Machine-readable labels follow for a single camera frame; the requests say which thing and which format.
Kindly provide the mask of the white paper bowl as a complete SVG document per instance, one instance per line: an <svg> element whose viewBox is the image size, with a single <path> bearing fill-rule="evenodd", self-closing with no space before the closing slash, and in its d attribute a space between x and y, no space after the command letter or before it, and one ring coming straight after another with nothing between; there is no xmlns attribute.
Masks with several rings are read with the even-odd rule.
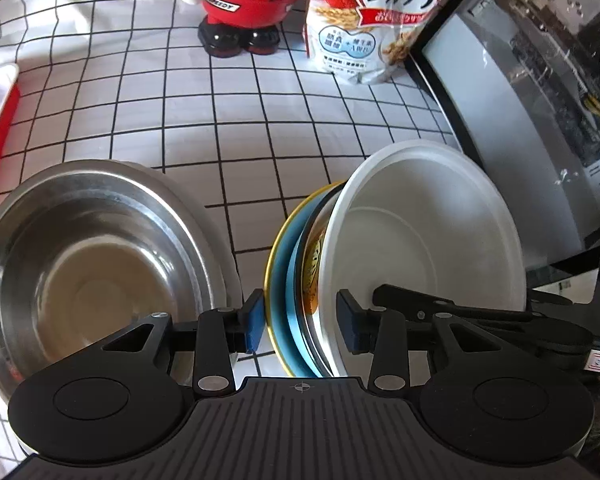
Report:
<svg viewBox="0 0 600 480"><path fill-rule="evenodd" d="M317 342L335 377L370 374L347 349L336 295L372 307L374 290L402 287L463 307L521 312L527 285L512 215L488 176L454 148L391 144L362 162L330 214L317 268Z"/></svg>

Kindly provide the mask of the red Calbee cereal bag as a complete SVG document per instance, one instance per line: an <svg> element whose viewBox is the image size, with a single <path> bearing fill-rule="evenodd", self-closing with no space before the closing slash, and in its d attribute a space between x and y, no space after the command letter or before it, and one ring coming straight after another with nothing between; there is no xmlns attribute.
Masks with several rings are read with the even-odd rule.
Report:
<svg viewBox="0 0 600 480"><path fill-rule="evenodd" d="M444 0L308 0L306 53L349 84L386 81Z"/></svg>

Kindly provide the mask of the blue enamel bowl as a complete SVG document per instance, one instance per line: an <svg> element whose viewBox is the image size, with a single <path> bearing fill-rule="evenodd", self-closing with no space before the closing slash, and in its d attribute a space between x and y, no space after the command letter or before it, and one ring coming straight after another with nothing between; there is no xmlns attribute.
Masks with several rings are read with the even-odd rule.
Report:
<svg viewBox="0 0 600 480"><path fill-rule="evenodd" d="M340 191L329 192L325 198L320 200L317 210L314 210L310 215L309 221L306 222L306 226L301 232L300 240L294 246L286 276L286 312L291 335L294 337L294 342L306 362L315 366L315 370L320 373L320 377L329 376L330 370L325 359L317 350L309 329L306 302L303 298L303 271L306 267L306 245L310 239L315 220L329 201L336 197Z"/></svg>

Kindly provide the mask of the stainless steel bowl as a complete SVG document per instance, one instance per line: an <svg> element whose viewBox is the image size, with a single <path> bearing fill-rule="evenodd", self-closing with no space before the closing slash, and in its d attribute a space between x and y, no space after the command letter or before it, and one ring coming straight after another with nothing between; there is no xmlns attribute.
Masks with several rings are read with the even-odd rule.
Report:
<svg viewBox="0 0 600 480"><path fill-rule="evenodd" d="M114 160L47 168L0 205L0 396L155 312L224 309L222 270L186 206Z"/></svg>

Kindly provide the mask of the white floral ceramic bowl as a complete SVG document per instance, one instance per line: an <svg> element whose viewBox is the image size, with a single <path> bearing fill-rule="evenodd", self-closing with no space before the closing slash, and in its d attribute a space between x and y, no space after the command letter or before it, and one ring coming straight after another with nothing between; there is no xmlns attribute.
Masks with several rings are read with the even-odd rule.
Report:
<svg viewBox="0 0 600 480"><path fill-rule="evenodd" d="M185 185L176 182L158 170L147 168L137 162L126 162L126 164L159 179L186 206L200 227L201 232L204 233L204 237L222 270L227 296L226 307L237 310L242 305L242 284L240 284L236 263L233 254L230 252L230 244L228 244L226 233L214 222L210 212L204 208L204 205L190 188L186 188Z"/></svg>

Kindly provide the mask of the white yellow-rimmed bowl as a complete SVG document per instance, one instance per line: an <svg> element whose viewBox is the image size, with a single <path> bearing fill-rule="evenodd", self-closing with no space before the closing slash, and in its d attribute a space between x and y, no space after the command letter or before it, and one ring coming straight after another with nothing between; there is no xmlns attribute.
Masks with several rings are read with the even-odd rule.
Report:
<svg viewBox="0 0 600 480"><path fill-rule="evenodd" d="M329 192L340 191L344 182L324 186L294 208L276 235L264 272L264 306L268 338L280 365L292 377L320 377L313 364L306 362L291 335L286 312L286 276L294 246L310 215Z"/></svg>

